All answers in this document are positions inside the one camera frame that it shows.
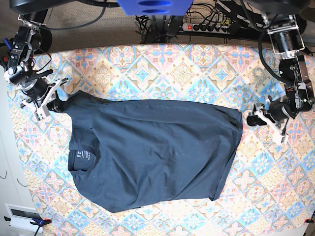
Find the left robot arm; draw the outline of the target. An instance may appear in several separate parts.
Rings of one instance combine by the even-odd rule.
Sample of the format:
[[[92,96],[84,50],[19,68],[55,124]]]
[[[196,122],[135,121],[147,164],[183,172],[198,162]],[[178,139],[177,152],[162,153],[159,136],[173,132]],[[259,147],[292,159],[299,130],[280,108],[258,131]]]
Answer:
[[[269,97],[267,108],[261,103],[254,104],[247,117],[247,124],[268,125],[284,136],[289,119],[295,119],[299,113],[313,108],[313,86],[302,54],[305,45],[296,16],[264,14],[263,21],[266,27],[258,39],[259,58],[270,75],[284,84],[285,95],[276,100]],[[262,40],[266,35],[270,38],[274,53],[280,56],[279,74],[264,59]]]

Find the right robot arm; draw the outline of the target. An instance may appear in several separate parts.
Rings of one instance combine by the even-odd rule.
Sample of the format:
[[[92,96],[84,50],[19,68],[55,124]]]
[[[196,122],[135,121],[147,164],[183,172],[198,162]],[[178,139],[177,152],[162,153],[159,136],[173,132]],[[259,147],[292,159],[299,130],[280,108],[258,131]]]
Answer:
[[[12,40],[5,39],[8,48],[8,58],[2,62],[4,78],[9,85],[15,86],[27,97],[22,100],[21,108],[27,107],[35,118],[40,121],[50,115],[50,112],[63,112],[63,102],[57,89],[68,79],[58,79],[49,83],[47,77],[52,69],[35,69],[35,54],[47,54],[52,42],[51,32],[41,28],[44,26],[48,10],[20,15],[22,25]]]

